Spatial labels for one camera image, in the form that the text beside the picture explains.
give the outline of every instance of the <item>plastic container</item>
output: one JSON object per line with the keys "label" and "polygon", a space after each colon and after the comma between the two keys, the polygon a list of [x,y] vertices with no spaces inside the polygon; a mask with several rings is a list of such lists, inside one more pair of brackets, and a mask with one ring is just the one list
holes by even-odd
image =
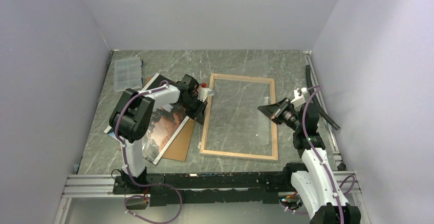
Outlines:
{"label": "plastic container", "polygon": [[116,92],[142,87],[141,64],[140,57],[115,60],[114,90]]}

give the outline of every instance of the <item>gray wall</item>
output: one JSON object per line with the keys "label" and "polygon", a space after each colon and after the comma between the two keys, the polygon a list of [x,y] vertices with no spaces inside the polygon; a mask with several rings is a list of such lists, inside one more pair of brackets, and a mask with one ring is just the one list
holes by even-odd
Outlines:
{"label": "gray wall", "polygon": [[313,48],[372,223],[432,223],[434,0],[339,0]]}
{"label": "gray wall", "polygon": [[338,0],[84,0],[110,49],[312,49]]}
{"label": "gray wall", "polygon": [[52,223],[109,51],[82,0],[0,0],[1,223]]}

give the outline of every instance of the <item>plastic storage box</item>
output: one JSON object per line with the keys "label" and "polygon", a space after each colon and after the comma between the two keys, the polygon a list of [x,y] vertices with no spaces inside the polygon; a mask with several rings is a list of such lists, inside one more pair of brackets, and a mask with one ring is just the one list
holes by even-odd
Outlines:
{"label": "plastic storage box", "polygon": [[127,88],[142,87],[142,62],[140,57],[115,60],[115,84],[116,92]]}

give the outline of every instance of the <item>floor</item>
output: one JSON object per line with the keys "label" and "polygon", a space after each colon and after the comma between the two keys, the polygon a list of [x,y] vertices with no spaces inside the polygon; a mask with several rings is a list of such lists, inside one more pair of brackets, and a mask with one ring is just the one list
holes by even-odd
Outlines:
{"label": "floor", "polygon": [[[200,50],[200,51],[115,51],[107,77],[98,101],[95,119],[81,160],[79,174],[107,174],[115,168],[121,168],[122,158],[118,143],[103,131],[109,125],[109,117],[119,100],[121,93],[114,92],[114,61],[122,58],[139,56],[144,61],[144,78],[160,73],[172,80],[180,80],[184,74],[194,76],[200,82],[209,83],[211,73],[234,74],[254,77],[273,78],[276,83],[276,99],[292,98],[292,91],[306,86],[305,59],[302,51],[275,50]],[[216,107],[222,110],[221,117],[211,121],[215,130],[208,137],[207,149],[270,154],[269,126],[267,119],[243,107],[252,107],[268,102],[269,89],[266,86],[248,83],[225,84],[216,82],[216,92],[220,101]],[[246,115],[252,114],[250,121],[254,126],[244,130],[240,123],[246,123]],[[288,162],[301,162],[292,145],[293,130],[281,125],[278,132],[278,161],[260,161],[248,159],[223,158],[212,155],[200,155],[198,144],[202,137],[202,126],[196,124],[191,138],[186,162],[162,159],[158,165],[147,164],[148,173],[195,173],[195,172],[247,172],[281,171]],[[329,135],[323,121],[319,123],[319,133],[324,139],[332,168],[333,154]]]}

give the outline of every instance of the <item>table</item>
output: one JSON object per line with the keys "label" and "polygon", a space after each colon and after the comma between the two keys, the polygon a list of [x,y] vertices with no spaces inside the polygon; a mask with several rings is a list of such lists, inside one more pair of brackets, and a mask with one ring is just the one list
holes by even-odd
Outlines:
{"label": "table", "polygon": [[[118,143],[103,131],[109,125],[109,118],[121,92],[114,92],[114,62],[118,59],[139,56],[143,61],[143,78],[160,73],[172,80],[180,80],[185,74],[192,75],[199,82],[209,82],[211,73],[261,76],[273,78],[276,83],[277,101],[289,97],[297,87],[306,86],[306,61],[302,51],[275,50],[199,50],[199,51],[115,51],[101,95],[91,131],[83,152],[78,174],[107,174],[122,167]],[[321,119],[319,133],[329,154],[329,162],[335,169],[329,132]],[[278,161],[259,161],[200,155],[198,143],[202,127],[196,124],[185,162],[162,159],[158,165],[147,162],[148,173],[196,173],[196,172],[248,172],[281,171],[288,162],[301,162],[292,144],[293,130],[281,125],[278,132]],[[236,136],[243,139],[243,134]]]}

